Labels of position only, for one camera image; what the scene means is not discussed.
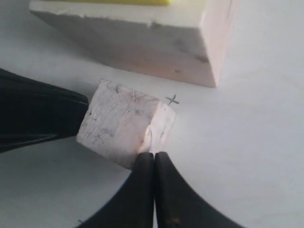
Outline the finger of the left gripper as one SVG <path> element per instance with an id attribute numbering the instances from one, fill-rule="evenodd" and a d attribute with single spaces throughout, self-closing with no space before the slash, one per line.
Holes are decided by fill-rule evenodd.
<path id="1" fill-rule="evenodd" d="M 77 92 L 0 71 L 0 151 L 77 135 L 88 110 Z"/>

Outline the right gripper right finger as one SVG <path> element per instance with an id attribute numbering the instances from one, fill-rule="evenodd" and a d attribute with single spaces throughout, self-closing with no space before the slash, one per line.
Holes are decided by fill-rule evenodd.
<path id="1" fill-rule="evenodd" d="M 201 198 L 165 152 L 155 155 L 154 199 L 159 228 L 242 227 Z"/>

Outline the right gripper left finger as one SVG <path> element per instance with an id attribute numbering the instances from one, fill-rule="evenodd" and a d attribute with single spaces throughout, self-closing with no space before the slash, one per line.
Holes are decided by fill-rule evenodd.
<path id="1" fill-rule="evenodd" d="M 117 193 L 82 228 L 152 228 L 154 212 L 153 154 L 138 155 Z"/>

